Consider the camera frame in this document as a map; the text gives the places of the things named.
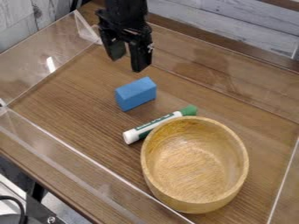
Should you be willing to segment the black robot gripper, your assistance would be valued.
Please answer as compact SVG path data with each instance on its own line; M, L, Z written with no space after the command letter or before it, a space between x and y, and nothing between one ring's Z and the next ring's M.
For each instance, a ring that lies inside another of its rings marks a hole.
M103 0L103 8L95 10L106 55L118 60L126 54L128 43L136 73L152 64L152 28L145 21L146 14L146 0Z

